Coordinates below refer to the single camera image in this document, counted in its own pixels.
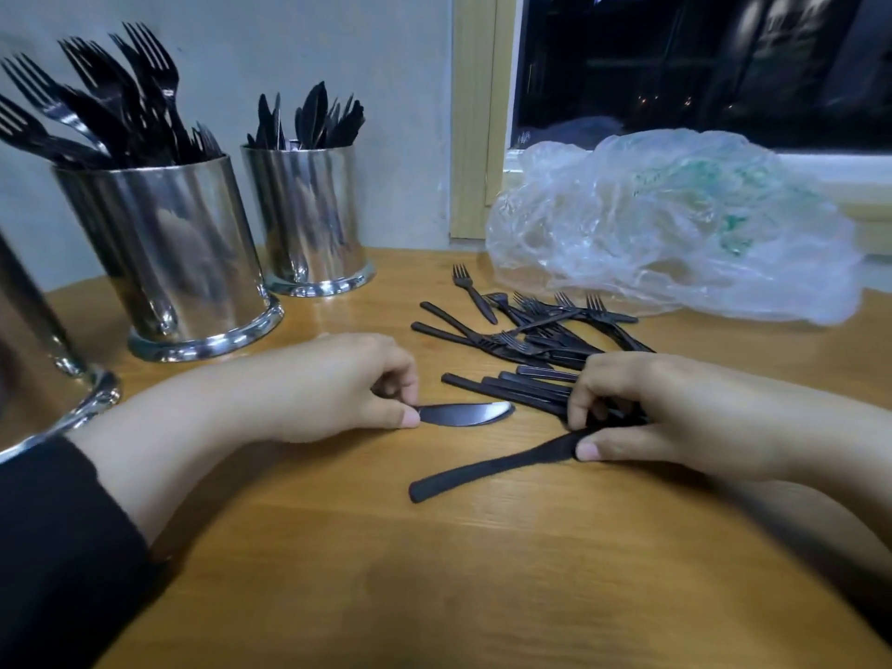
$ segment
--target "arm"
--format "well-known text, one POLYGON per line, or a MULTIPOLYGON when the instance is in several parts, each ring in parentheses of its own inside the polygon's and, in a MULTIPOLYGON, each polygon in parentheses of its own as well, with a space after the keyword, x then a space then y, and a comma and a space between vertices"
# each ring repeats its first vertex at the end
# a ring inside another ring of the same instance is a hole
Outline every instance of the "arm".
POLYGON ((580 442, 580 459, 663 460, 801 483, 847 506, 892 547, 892 413, 681 357, 610 352, 587 362, 570 426, 584 426, 607 396, 640 401, 653 424, 602 430, 580 442))
POLYGON ((392 339, 328 336, 181 374, 4 462, 0 666, 95 663, 163 575, 147 544, 240 445, 413 427, 417 398, 392 339))
POLYGON ((415 361, 393 339, 329 335, 178 375, 70 439, 151 543, 195 484, 243 444, 417 426, 407 406, 417 400, 415 361))

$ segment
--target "wooden table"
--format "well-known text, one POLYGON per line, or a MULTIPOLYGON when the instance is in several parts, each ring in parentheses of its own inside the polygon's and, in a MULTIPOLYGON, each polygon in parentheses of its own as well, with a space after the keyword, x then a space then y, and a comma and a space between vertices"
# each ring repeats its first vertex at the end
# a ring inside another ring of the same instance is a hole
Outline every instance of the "wooden table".
MULTIPOLYGON (((323 331, 375 331, 415 353, 425 401, 475 400, 440 374, 480 378, 508 365, 408 326, 440 325, 418 308, 428 300, 487 328, 450 279, 462 261, 480 290, 497 290, 485 257, 372 256, 372 284, 284 301, 283 324, 246 352, 323 331)), ((128 323, 106 280, 50 299, 128 396, 188 368, 128 355, 128 323)), ((892 407, 890 322, 892 297, 868 291, 840 328, 680 312, 643 320, 635 335, 660 351, 892 407)), ((519 407, 471 430, 422 426, 245 449, 179 512, 169 536, 198 530, 182 573, 100 666, 892 665, 829 585, 692 472, 563 463, 408 501, 413 480, 560 432, 556 418, 519 407)))

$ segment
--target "black plastic knife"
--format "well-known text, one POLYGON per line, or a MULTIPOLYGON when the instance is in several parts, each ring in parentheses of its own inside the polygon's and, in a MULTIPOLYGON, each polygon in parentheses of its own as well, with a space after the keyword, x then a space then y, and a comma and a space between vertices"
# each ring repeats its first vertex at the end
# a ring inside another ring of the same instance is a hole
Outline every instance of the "black plastic knife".
POLYGON ((508 455, 504 458, 496 458, 495 460, 485 460, 473 465, 465 465, 451 469, 448 472, 440 472, 433 476, 428 476, 425 479, 409 484, 408 497, 412 502, 418 504, 418 502, 424 502, 426 499, 451 491, 453 488, 457 488, 465 483, 483 479, 485 476, 507 472, 509 469, 573 460, 576 457, 576 444, 587 434, 591 434, 596 430, 597 428, 593 428, 563 434, 556 439, 546 441, 533 449, 525 450, 521 453, 508 455))
POLYGON ((437 404, 419 406, 421 422, 444 427, 476 427, 504 420, 514 413, 514 404, 493 401, 485 404, 437 404))

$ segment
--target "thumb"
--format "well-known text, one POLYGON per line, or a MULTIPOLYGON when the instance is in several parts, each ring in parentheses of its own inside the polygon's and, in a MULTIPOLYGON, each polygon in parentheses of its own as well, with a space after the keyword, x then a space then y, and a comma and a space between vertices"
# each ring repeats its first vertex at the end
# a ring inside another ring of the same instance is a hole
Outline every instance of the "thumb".
POLYGON ((678 451, 661 425, 610 427, 576 444, 576 458, 594 460, 660 460, 679 462, 678 451))
POLYGON ((360 413, 357 427, 395 430, 407 427, 418 427, 421 416, 412 406, 407 406, 396 399, 381 399, 369 393, 368 401, 360 413))

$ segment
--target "clear plastic bag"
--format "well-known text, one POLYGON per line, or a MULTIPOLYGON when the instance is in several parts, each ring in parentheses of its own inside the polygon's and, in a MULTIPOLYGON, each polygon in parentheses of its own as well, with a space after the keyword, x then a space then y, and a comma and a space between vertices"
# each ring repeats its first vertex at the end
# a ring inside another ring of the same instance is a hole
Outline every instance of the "clear plastic bag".
POLYGON ((858 309, 853 221, 817 183, 736 133, 540 143, 490 212, 498 280, 530 292, 607 291, 633 314, 687 307, 840 324, 858 309))

